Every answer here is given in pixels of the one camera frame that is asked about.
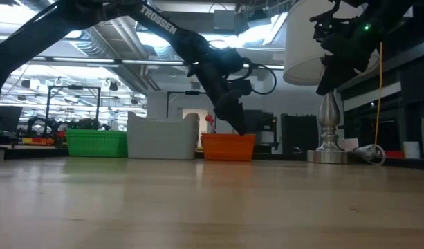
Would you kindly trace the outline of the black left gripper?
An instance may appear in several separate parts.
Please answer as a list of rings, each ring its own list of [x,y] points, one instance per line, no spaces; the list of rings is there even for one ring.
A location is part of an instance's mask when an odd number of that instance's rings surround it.
[[[243,69],[245,59],[234,48],[208,47],[201,58],[190,64],[190,76],[195,75],[205,94],[215,104],[215,113],[239,135],[247,133],[242,103],[236,91],[229,89],[227,77]]]

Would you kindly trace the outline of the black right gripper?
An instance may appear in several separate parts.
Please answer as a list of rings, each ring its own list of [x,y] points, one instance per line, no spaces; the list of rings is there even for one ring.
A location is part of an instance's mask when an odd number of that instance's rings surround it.
[[[357,76],[355,69],[366,71],[380,38],[365,16],[332,18],[330,24],[333,27],[321,47],[350,66],[338,59],[323,59],[324,73],[316,91],[318,95],[326,95]]]

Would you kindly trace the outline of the grey plastic bin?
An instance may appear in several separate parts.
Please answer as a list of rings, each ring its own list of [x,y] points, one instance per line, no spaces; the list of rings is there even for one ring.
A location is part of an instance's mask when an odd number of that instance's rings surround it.
[[[128,157],[140,159],[193,160],[198,132],[190,128],[127,130]]]
[[[131,119],[127,121],[129,127],[136,127],[139,129],[180,129],[183,127],[199,127],[199,121],[196,120],[154,120],[154,119]]]
[[[127,112],[127,122],[137,122],[137,121],[161,121],[161,122],[174,122],[174,121],[187,121],[187,120],[199,120],[199,115],[196,113],[189,113],[184,118],[143,118],[137,116],[136,113],[132,111]]]

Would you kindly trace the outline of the black shelf rack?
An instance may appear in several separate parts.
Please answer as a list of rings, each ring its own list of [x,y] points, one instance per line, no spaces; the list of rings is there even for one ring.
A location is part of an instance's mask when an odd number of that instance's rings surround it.
[[[255,135],[254,153],[272,154],[273,150],[278,150],[277,118],[274,113],[245,110],[244,115],[247,133]],[[271,141],[263,141],[264,134],[272,135]]]

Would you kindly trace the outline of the white door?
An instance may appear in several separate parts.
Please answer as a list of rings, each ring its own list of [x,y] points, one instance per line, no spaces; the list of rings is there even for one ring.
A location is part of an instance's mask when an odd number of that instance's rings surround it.
[[[201,134],[208,132],[208,124],[205,120],[208,111],[206,109],[182,109],[183,117],[185,117],[189,113],[196,113],[199,116],[199,134],[197,147],[202,147]]]

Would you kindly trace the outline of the silver lamp base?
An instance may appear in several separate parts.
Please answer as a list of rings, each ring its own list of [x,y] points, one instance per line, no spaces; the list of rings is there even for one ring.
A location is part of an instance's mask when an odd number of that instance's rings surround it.
[[[340,124],[340,110],[334,91],[324,95],[317,116],[320,126],[320,146],[307,151],[309,163],[346,164],[348,153],[338,144],[337,126]]]

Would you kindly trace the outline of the black cabinet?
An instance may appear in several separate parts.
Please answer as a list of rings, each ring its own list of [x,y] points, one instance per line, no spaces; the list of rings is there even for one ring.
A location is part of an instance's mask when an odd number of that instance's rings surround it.
[[[292,116],[281,114],[283,154],[314,150],[319,147],[319,130],[315,115]]]

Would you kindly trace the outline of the grey ceiling unit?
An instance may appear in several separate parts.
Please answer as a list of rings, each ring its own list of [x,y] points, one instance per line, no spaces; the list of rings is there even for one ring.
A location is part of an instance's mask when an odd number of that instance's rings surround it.
[[[235,34],[237,31],[237,17],[233,10],[215,10],[213,31],[219,34]]]

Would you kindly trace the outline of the long ceiling light bar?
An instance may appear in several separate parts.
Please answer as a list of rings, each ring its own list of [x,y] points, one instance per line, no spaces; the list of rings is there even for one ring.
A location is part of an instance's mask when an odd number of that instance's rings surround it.
[[[133,64],[145,66],[187,66],[183,61],[163,61],[151,59],[100,59],[100,58],[79,58],[79,57],[46,57],[36,56],[31,59],[32,62],[62,62],[62,63],[80,63],[80,64]]]

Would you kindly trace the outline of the background robot arms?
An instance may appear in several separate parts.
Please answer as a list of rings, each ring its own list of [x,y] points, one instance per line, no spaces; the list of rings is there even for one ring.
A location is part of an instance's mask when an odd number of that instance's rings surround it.
[[[56,121],[54,118],[42,118],[35,116],[28,120],[27,130],[24,132],[23,137],[33,138],[37,136],[37,132],[33,131],[33,125],[36,123],[36,121],[41,121],[44,123],[45,131],[41,134],[42,138],[56,137],[61,125],[67,125],[68,129],[103,129],[105,131],[109,131],[111,129],[109,125],[101,124],[97,119],[83,118],[78,121]]]

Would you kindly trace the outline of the background work table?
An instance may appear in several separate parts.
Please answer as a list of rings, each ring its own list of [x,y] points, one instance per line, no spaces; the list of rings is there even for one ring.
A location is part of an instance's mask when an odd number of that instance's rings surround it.
[[[0,161],[15,159],[52,158],[68,156],[67,148],[46,145],[18,145],[0,136]]]

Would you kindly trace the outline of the black monitor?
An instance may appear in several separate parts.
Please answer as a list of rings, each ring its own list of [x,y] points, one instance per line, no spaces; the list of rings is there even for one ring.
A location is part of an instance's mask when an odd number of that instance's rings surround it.
[[[0,106],[0,131],[15,132],[21,112],[21,107]]]

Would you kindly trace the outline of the black gantry frame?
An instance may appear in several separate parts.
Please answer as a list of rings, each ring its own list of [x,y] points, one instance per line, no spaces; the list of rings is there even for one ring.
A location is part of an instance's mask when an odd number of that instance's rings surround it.
[[[201,91],[168,91],[166,92],[165,117],[181,118],[184,109],[212,110],[212,104],[206,94]]]
[[[69,122],[64,122],[64,124],[70,126],[70,128],[78,128],[78,129],[93,129],[93,130],[98,130],[100,128],[100,123],[99,123],[99,114],[100,114],[100,97],[101,97],[101,88],[99,86],[82,86],[82,85],[77,85],[77,84],[72,84],[69,86],[49,86],[48,87],[48,94],[47,94],[47,102],[46,102],[46,114],[45,114],[45,121],[44,121],[44,130],[42,132],[42,137],[46,137],[47,135],[47,130],[48,130],[48,124],[47,122],[49,121],[49,112],[50,112],[50,101],[52,98],[54,98],[62,89],[70,89],[70,90],[83,90],[83,89],[95,89],[98,91],[98,94],[95,95],[96,99],[97,99],[97,105],[96,105],[96,110],[95,110],[95,119],[91,120],[91,124],[89,124],[88,122],[81,122],[80,120],[78,122],[76,121],[69,121]]]

